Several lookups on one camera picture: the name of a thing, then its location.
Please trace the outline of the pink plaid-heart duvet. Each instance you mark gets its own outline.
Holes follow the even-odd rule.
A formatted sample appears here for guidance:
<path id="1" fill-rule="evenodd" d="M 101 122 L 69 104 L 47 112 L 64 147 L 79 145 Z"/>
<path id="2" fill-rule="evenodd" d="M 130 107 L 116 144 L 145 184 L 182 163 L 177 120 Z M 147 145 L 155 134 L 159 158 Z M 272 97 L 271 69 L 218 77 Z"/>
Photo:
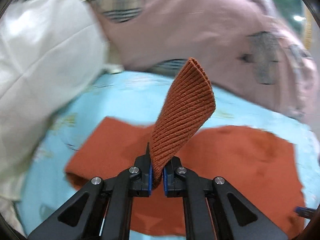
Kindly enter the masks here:
<path id="1" fill-rule="evenodd" d="M 176 71 L 195 58 L 211 83 L 310 124 L 315 61 L 272 0 L 88 0 L 115 61 Z"/>

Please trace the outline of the cream yellow pillow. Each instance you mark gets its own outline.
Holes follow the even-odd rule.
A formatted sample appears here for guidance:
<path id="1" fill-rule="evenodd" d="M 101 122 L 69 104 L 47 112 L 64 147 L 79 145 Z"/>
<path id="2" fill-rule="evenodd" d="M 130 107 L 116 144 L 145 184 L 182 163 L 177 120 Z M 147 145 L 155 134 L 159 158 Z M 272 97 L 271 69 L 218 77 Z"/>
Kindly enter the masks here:
<path id="1" fill-rule="evenodd" d="M 102 72 L 123 70 L 85 0 L 12 3 L 1 18 L 1 197 L 19 200 L 54 112 Z"/>

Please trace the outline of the light blue floral quilt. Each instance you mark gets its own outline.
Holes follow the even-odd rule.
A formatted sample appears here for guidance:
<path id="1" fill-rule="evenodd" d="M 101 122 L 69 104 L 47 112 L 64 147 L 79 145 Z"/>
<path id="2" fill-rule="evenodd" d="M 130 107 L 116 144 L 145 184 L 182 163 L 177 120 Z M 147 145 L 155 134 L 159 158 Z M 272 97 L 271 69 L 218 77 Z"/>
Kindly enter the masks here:
<path id="1" fill-rule="evenodd" d="M 67 201 L 74 189 L 64 168 L 106 116 L 134 125 L 157 120 L 172 78 L 144 72 L 104 74 L 53 117 L 33 154 L 21 200 L 15 204 L 25 233 L 31 233 Z M 311 128 L 221 88 L 214 87 L 216 111 L 204 124 L 249 126 L 269 131 L 295 145 L 296 167 L 307 207 L 319 205 L 319 142 Z"/>

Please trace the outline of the orange knit sweater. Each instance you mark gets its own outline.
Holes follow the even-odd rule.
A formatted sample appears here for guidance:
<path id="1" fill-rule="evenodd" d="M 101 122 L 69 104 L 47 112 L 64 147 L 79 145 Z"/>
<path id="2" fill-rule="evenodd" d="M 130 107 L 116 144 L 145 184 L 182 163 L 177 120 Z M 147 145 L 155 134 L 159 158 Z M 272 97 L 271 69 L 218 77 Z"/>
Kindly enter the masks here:
<path id="1" fill-rule="evenodd" d="M 208 77 L 195 59 L 189 59 L 154 125 L 133 126 L 105 118 L 66 165 L 67 178 L 76 189 L 95 176 L 112 178 L 149 148 L 156 182 L 164 165 L 177 156 L 201 177 L 225 178 L 295 238 L 303 231 L 304 220 L 293 210 L 304 204 L 304 198 L 294 146 L 247 126 L 201 128 L 214 110 Z"/>

